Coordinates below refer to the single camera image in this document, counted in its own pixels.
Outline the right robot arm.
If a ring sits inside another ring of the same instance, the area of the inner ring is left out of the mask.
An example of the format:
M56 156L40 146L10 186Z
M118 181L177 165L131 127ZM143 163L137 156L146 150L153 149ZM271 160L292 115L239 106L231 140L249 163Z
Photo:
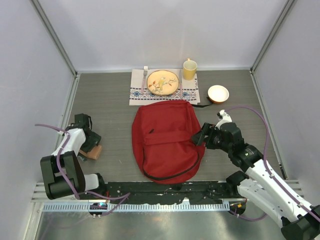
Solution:
M313 240L320 234L320 207L296 193L271 168L263 154L245 143L234 122L205 123L192 141L207 149L222 150L240 170L226 179L226 193L253 202L281 228L287 240Z

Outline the tan leather wallet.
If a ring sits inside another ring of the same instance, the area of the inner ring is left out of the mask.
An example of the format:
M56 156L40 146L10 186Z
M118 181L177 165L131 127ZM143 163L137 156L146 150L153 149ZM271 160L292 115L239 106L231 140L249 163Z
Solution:
M97 160L102 152L102 146L96 145L91 151L84 152L82 150L79 151L78 156L83 160L86 161L87 159L90 160Z

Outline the red backpack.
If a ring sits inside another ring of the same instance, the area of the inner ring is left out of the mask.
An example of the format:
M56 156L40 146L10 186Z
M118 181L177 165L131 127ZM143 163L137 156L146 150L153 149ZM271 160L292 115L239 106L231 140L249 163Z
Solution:
M139 107L131 127L132 151L141 173L158 184L193 178L205 154L192 136L201 130L194 106L185 100Z

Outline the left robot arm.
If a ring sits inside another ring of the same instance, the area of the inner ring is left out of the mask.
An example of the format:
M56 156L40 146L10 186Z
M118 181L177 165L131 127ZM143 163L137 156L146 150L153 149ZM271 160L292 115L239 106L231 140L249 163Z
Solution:
M66 129L47 124L36 124L37 127L50 128L63 136L56 150L49 156L42 157L40 168L44 189L50 200L89 191L93 198L100 200L106 196L107 187L99 173L84 174L78 156L97 159L102 147L99 145L101 136L92 131L92 118L84 113L76 114L74 122Z

